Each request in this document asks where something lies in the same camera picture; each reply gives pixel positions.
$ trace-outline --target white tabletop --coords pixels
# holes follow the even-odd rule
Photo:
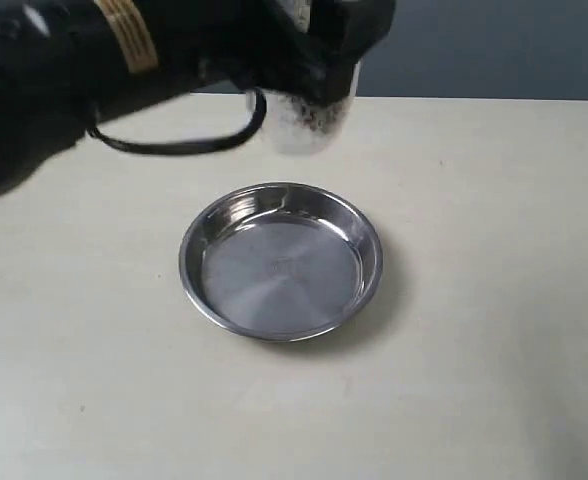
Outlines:
[[[233,131],[233,96],[109,126]],[[271,180],[382,236],[366,311],[268,346],[204,319],[192,219]],[[359,99],[313,157],[84,141],[0,200],[0,479],[588,479],[588,103]]]

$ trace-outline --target black cable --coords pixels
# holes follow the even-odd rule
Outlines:
[[[265,121],[265,116],[267,115],[267,100],[265,99],[265,95],[263,95],[258,89],[252,89],[251,92],[253,92],[255,96],[252,118],[241,131],[226,137],[187,140],[176,143],[131,143],[105,135],[98,129],[96,122],[92,127],[88,128],[87,133],[90,137],[100,140],[108,147],[135,155],[155,155],[165,157],[189,156],[231,150],[249,141],[254,135],[256,135]]]

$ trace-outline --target metal bowl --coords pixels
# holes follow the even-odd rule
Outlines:
[[[345,323],[383,268],[374,227],[320,188],[268,183],[233,192],[192,223],[179,255],[196,307],[233,333],[293,342]]]

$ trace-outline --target tan tape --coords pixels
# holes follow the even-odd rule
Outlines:
[[[131,74],[158,67],[158,54],[141,12],[132,0],[94,0],[114,32]]]

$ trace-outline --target beige table surface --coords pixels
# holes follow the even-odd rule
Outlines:
[[[109,126],[232,131],[242,97]],[[201,317],[177,252],[288,180],[380,230],[370,307],[268,346]],[[588,480],[588,103],[359,99],[334,147],[150,159],[85,141],[0,200],[0,479]]]

